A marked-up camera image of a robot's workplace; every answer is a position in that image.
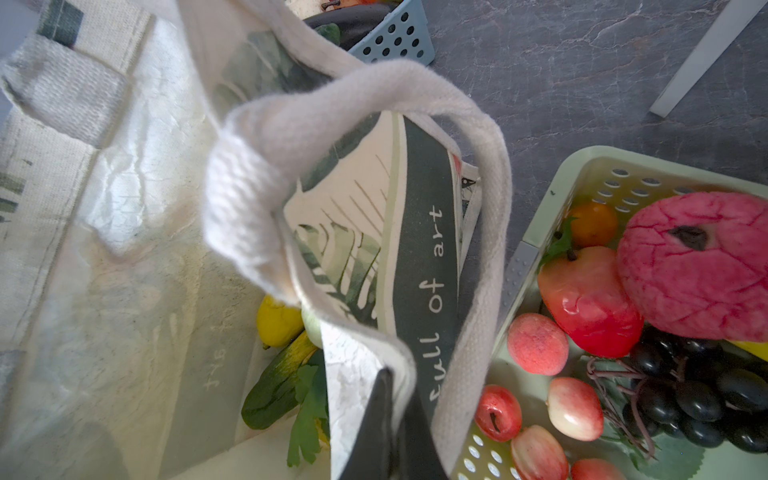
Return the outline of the green leafy vegetable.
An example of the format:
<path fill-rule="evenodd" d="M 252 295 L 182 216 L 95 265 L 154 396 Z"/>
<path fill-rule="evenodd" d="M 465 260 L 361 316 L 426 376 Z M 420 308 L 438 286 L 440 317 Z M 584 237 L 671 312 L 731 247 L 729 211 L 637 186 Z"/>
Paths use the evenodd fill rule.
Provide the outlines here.
<path fill-rule="evenodd" d="M 329 445 L 328 400 L 323 352 L 303 332 L 265 368 L 241 408 L 244 423 L 266 430 L 295 410 L 287 465 L 316 461 Z"/>

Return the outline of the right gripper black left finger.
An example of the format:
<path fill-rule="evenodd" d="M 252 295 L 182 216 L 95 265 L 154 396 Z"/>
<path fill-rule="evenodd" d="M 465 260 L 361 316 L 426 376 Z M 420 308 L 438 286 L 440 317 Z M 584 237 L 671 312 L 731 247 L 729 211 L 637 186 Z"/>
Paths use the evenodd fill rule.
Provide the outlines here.
<path fill-rule="evenodd" d="M 393 430 L 393 374 L 378 372 L 371 396 L 341 480 L 384 480 L 390 477 Z"/>

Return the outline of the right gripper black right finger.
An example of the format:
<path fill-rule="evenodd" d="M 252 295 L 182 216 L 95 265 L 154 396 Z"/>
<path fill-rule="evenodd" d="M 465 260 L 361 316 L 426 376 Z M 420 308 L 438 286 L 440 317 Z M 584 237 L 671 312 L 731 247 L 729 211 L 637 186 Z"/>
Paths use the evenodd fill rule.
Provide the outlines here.
<path fill-rule="evenodd" d="M 447 480 L 417 393 L 411 397 L 397 435 L 397 473 L 405 480 Z"/>

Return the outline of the cream canvas grocery bag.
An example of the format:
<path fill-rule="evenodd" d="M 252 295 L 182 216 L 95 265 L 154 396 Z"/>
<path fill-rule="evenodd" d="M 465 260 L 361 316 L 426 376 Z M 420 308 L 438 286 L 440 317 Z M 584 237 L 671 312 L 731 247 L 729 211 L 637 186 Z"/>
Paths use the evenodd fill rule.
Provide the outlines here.
<path fill-rule="evenodd" d="M 378 372 L 448 477 L 500 311 L 499 125 L 281 1 L 46 1 L 1 62 L 1 475 L 339 479 Z M 301 333 L 329 445 L 242 420 Z"/>

